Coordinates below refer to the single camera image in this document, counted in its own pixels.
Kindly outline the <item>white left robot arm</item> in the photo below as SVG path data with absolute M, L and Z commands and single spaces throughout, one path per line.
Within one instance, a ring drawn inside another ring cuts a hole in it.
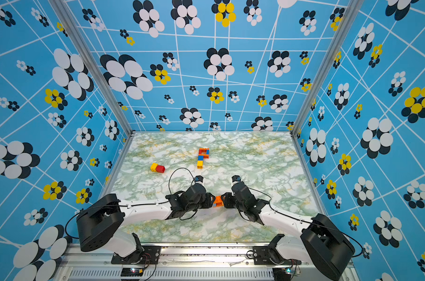
M 139 221 L 182 218 L 188 212 L 213 207 L 215 200 L 203 186 L 202 176 L 196 176 L 187 190 L 157 200 L 120 200 L 115 193 L 107 194 L 77 216 L 80 249 L 107 249 L 119 263 L 137 264 L 144 256 L 144 248 L 137 234 L 123 232 L 121 227 Z

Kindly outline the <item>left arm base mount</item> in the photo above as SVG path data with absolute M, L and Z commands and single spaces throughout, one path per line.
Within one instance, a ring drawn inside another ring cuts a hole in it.
M 159 262 L 161 249 L 160 246 L 144 245 L 124 258 L 113 254 L 111 263 L 113 265 L 156 265 Z

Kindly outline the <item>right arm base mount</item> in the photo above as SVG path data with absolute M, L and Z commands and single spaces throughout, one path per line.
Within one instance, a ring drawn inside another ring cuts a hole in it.
M 283 263 L 277 252 L 268 246 L 255 246 L 252 248 L 255 265 L 278 265 Z

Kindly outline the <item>orange long lego plate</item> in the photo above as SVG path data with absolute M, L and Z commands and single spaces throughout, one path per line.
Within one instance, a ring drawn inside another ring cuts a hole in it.
M 224 205 L 221 196 L 216 196 L 214 202 L 213 202 L 213 207 L 222 207 Z

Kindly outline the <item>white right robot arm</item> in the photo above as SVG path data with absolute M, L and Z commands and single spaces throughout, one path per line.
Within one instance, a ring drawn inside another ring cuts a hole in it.
M 225 208 L 238 210 L 244 219 L 280 231 L 261 253 L 253 252 L 254 259 L 273 265 L 308 262 L 328 279 L 339 280 L 355 254 L 349 236 L 323 214 L 306 217 L 278 211 L 270 201 L 256 198 L 253 192 L 235 175 L 231 191 L 221 195 L 221 200 Z

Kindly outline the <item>red square lego brick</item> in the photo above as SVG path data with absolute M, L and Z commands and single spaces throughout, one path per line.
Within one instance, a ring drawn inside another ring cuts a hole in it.
M 155 168 L 155 171 L 157 173 L 164 173 L 165 170 L 166 170 L 166 168 L 164 166 L 162 166 L 162 165 L 157 165 L 156 168 Z

